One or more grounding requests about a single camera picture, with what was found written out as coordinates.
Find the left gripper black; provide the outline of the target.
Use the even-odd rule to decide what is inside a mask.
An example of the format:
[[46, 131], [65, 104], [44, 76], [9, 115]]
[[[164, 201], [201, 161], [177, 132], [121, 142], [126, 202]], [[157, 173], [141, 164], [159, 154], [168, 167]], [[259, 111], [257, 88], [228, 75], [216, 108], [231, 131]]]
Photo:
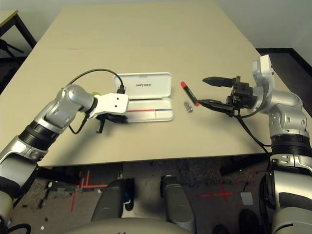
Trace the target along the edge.
[[[98, 134], [101, 134], [103, 132], [105, 121], [110, 120], [111, 118], [112, 117], [110, 114], [101, 114], [101, 115], [97, 116], [97, 120], [100, 121], [100, 125], [99, 125], [99, 128], [97, 130]], [[116, 123], [127, 123], [128, 118], [126, 116], [116, 115], [115, 116], [115, 122]]]

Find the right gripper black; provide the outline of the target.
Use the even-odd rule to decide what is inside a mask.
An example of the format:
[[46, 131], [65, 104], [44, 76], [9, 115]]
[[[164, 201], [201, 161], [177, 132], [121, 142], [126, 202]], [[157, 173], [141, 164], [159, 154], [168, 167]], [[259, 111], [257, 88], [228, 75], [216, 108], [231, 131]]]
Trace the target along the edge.
[[253, 88], [249, 86], [249, 83], [241, 82], [240, 76], [235, 78], [208, 77], [202, 81], [211, 86], [232, 88], [231, 94], [227, 96], [226, 104], [212, 99], [198, 100], [197, 102], [205, 108], [233, 117], [235, 110], [251, 109], [255, 104]]

